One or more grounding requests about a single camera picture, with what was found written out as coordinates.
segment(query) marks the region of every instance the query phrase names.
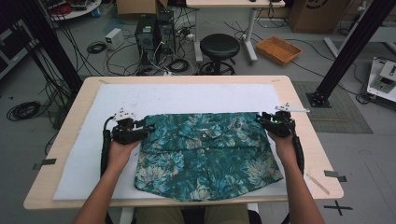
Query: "floral pattern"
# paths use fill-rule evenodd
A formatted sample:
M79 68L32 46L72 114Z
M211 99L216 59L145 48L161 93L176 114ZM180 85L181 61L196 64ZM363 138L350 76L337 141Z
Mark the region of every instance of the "floral pattern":
M223 200L283 178L256 114L146 117L135 186L182 202Z

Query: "floor mat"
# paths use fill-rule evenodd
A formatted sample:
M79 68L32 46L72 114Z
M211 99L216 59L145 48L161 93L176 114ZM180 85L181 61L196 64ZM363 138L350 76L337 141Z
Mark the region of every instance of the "floor mat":
M332 108L312 107L307 92L314 92L319 82L292 82L303 106L311 112L308 117L318 133L373 133L361 112L346 91L336 87L329 98Z

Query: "teal floral shirt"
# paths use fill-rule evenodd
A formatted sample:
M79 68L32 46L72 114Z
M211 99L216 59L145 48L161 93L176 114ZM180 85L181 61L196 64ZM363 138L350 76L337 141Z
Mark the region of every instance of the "teal floral shirt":
M257 113L146 117L135 186L182 202L223 200L283 178Z

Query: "person's leg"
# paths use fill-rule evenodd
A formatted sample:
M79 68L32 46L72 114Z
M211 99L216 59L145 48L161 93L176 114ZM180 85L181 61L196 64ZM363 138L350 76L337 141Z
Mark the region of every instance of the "person's leg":
M180 207L139 207L136 224L184 224L184 218Z
M248 205L212 205L205 210L205 224L249 224Z

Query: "computer tower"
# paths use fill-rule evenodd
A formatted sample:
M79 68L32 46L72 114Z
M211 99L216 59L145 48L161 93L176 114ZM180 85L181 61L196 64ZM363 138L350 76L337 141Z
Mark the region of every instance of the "computer tower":
M174 11L160 11L160 16L158 17L158 26L160 29L161 40L163 42L162 53L174 54L176 52Z
M161 54L161 39L155 14L142 14L134 31L142 64L157 64Z

